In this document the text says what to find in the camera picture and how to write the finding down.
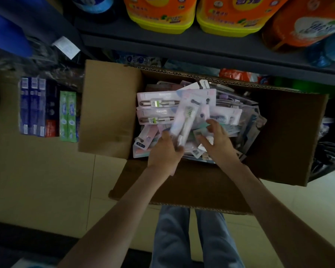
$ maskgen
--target person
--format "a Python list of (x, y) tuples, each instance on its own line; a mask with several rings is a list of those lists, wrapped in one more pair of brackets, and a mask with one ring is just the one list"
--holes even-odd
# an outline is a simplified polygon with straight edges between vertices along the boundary
[[(243, 194), (285, 267), (335, 267), (335, 248), (294, 215), (242, 164), (225, 130), (207, 121), (214, 144), (200, 142)], [(58, 268), (120, 267), (150, 199), (172, 173), (184, 150), (163, 132), (138, 180), (68, 252)], [(243, 267), (222, 214), (196, 211), (205, 267)], [(162, 206), (151, 267), (189, 267), (189, 209)]]

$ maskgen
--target green toothpaste box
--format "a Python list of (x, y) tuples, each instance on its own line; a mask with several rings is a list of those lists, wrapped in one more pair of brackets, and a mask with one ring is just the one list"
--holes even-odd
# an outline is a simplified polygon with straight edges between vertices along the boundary
[(78, 142), (79, 117), (81, 112), (81, 96), (76, 92), (68, 92), (68, 141)]
[(60, 92), (60, 139), (68, 141), (68, 93)]

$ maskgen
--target shelf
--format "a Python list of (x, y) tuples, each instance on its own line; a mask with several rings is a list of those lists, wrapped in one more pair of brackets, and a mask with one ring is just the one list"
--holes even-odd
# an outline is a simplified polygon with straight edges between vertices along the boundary
[(272, 52), (257, 33), (242, 38), (210, 35), (195, 22), (181, 35), (161, 34), (140, 28), (126, 15), (105, 25), (76, 17), (74, 25), (86, 46), (335, 85), (335, 64), (315, 68), (307, 63), (303, 51)]

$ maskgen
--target forearm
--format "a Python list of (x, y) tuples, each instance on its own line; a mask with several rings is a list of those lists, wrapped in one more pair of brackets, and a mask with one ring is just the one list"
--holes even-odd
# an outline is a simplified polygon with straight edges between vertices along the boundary
[(117, 204), (60, 262), (59, 268), (120, 267), (152, 196), (166, 178), (145, 169)]
[(335, 248), (278, 201), (248, 167), (229, 167), (227, 173), (240, 189), (285, 267), (335, 264)]

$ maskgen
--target blue jeans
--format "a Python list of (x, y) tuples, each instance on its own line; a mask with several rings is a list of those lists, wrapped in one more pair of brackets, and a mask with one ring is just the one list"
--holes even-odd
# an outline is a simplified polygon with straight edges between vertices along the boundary
[[(205, 268), (244, 267), (221, 213), (196, 210)], [(150, 267), (192, 267), (190, 209), (162, 206), (156, 226)]]

